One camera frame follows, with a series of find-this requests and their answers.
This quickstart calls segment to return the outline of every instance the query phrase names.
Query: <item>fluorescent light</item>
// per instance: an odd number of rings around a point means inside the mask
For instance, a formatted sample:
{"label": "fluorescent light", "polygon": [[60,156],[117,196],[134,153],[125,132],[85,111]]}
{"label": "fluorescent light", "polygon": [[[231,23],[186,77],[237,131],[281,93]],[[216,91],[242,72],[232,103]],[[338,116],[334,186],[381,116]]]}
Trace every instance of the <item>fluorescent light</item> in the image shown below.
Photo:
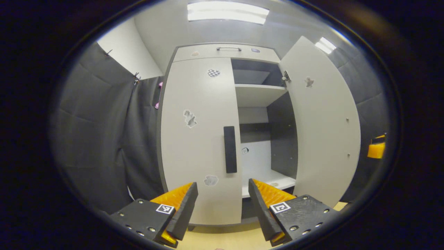
{"label": "fluorescent light", "polygon": [[323,43],[325,46],[327,46],[331,50],[336,49],[335,45],[333,45],[329,40],[327,40],[327,39],[325,39],[323,37],[321,38],[320,42]]}
{"label": "fluorescent light", "polygon": [[332,52],[331,49],[327,48],[327,46],[323,45],[323,44],[320,43],[320,42],[317,42],[317,43],[315,44],[315,46],[318,47],[318,48],[320,48],[322,51],[324,51],[324,52],[327,53],[327,54],[330,54],[330,53]]}
{"label": "fluorescent light", "polygon": [[250,4],[209,1],[188,4],[188,20],[229,19],[264,24],[268,9]]}

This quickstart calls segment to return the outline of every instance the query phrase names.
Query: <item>wooden floor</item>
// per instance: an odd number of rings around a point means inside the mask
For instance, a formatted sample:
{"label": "wooden floor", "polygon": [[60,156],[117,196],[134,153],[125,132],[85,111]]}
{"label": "wooden floor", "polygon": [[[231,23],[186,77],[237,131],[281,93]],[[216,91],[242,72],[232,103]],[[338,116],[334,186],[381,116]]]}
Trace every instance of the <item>wooden floor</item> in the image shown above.
{"label": "wooden floor", "polygon": [[[347,203],[339,202],[340,211]],[[187,231],[178,250],[267,250],[271,249],[262,234],[259,222],[230,227],[199,227]]]}

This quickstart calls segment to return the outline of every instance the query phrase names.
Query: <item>checkered sticker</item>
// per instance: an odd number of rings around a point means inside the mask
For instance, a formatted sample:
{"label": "checkered sticker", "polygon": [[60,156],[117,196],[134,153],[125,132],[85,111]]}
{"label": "checkered sticker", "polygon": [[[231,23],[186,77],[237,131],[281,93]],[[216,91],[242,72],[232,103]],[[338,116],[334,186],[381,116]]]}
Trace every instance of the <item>checkered sticker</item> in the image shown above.
{"label": "checkered sticker", "polygon": [[209,75],[210,77],[216,77],[216,76],[218,76],[220,73],[221,73],[221,72],[218,71],[218,70],[214,70],[214,69],[209,69],[209,70],[208,70],[208,75]]}
{"label": "checkered sticker", "polygon": [[285,203],[285,202],[281,202],[281,203],[278,203],[278,204],[274,204],[274,205],[271,205],[270,207],[271,207],[271,209],[273,210],[273,212],[274,212],[275,214],[280,213],[280,212],[283,212],[283,211],[286,211],[286,210],[288,210],[288,209],[291,208],[291,207],[290,207],[289,205],[287,205],[287,203]]}
{"label": "checkered sticker", "polygon": [[160,204],[160,206],[156,209],[157,212],[164,213],[164,214],[171,214],[173,211],[173,206],[168,206],[164,204]]}

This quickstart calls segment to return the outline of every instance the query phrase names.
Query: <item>sticker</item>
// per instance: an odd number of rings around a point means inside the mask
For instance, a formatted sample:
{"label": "sticker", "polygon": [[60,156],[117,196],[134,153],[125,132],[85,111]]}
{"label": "sticker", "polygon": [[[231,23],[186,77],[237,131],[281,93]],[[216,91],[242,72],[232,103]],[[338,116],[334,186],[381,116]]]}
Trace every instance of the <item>sticker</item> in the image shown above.
{"label": "sticker", "polygon": [[217,176],[214,175],[207,175],[205,176],[205,180],[203,180],[203,183],[207,186],[216,186],[216,184],[218,183],[219,178]]}
{"label": "sticker", "polygon": [[194,114],[191,111],[189,111],[187,109],[184,110],[183,116],[185,116],[185,123],[190,129],[197,124],[196,117],[194,116]]}
{"label": "sticker", "polygon": [[156,211],[159,213],[171,214],[171,212],[173,212],[173,209],[174,209],[173,206],[160,204],[160,206],[156,209]]}
{"label": "sticker", "polygon": [[221,73],[221,72],[218,71],[218,70],[214,70],[214,69],[209,69],[209,70],[208,70],[208,75],[209,75],[210,77],[216,77],[216,76],[218,76],[220,73]]}
{"label": "sticker", "polygon": [[314,80],[311,80],[310,77],[307,77],[307,79],[305,79],[305,83],[307,84],[305,88],[311,89],[313,87]]}
{"label": "sticker", "polygon": [[285,203],[285,202],[281,202],[281,203],[278,203],[278,204],[274,204],[274,205],[271,205],[270,207],[271,207],[271,209],[273,210],[273,212],[274,212],[275,214],[278,214],[278,213],[280,213],[280,212],[286,211],[286,210],[288,210],[288,209],[291,208],[291,207],[290,207],[289,205],[287,205],[287,203]]}

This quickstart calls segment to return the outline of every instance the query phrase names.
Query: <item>black door handle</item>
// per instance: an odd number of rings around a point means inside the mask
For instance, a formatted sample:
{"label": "black door handle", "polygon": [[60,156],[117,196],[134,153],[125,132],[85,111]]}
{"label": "black door handle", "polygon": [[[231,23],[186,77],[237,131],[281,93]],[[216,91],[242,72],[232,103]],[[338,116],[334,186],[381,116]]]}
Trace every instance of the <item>black door handle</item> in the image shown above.
{"label": "black door handle", "polygon": [[225,165],[226,173],[237,173],[238,165],[236,160],[236,138],[234,136],[234,126],[223,127],[225,140]]}

